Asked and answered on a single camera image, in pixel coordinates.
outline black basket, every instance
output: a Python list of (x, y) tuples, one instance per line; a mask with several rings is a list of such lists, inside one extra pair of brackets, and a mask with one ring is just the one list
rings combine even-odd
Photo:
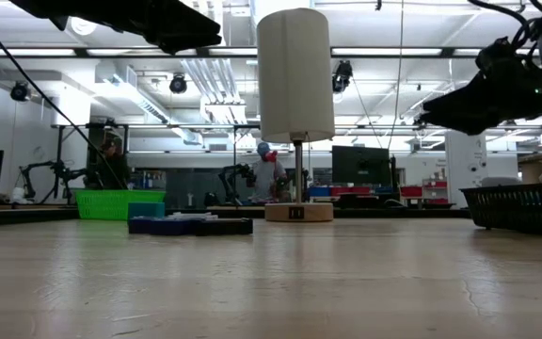
[(542, 234), (542, 184), (461, 191), (476, 225)]

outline green basket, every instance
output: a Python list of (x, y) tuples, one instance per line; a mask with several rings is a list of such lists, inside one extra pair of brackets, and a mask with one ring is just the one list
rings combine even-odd
[(81, 219), (126, 220), (129, 202), (162, 202), (166, 192), (135, 190), (78, 190)]

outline wooden lamp base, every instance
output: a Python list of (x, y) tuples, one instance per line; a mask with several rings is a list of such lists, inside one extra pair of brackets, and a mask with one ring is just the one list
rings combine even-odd
[(267, 221), (322, 222), (334, 219), (331, 203), (269, 203), (264, 207)]

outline person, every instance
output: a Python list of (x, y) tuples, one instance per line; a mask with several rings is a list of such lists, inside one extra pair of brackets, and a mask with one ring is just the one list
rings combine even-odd
[(257, 148), (261, 159), (254, 163), (253, 171), (256, 175), (254, 183), (253, 202), (272, 202), (275, 200), (274, 186), (279, 178), (286, 177), (286, 170), (278, 161), (277, 154), (271, 153), (266, 142), (261, 142)]
[[(110, 172), (108, 166), (102, 161), (97, 166), (104, 189), (124, 189), (131, 177), (127, 158), (124, 154), (120, 153), (118, 143), (112, 138), (104, 142), (102, 152), (104, 153), (105, 161), (110, 165), (110, 169), (113, 170), (113, 172)], [(116, 174), (122, 185), (120, 185), (112, 173)]]

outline cylindrical lamp shade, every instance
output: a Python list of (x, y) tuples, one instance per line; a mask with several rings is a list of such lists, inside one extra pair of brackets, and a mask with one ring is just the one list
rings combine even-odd
[(326, 17), (307, 9), (266, 16), (257, 27), (264, 141), (318, 141), (335, 135)]

